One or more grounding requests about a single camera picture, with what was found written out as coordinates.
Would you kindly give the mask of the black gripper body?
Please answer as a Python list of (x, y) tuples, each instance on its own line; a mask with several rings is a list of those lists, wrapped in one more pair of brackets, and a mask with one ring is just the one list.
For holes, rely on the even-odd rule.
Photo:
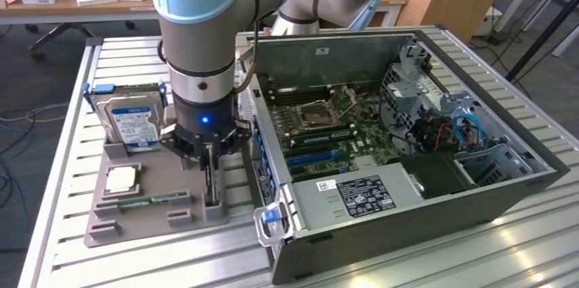
[(234, 95), (211, 103), (195, 103), (174, 94), (177, 125), (203, 136), (203, 142), (222, 139), (235, 128)]

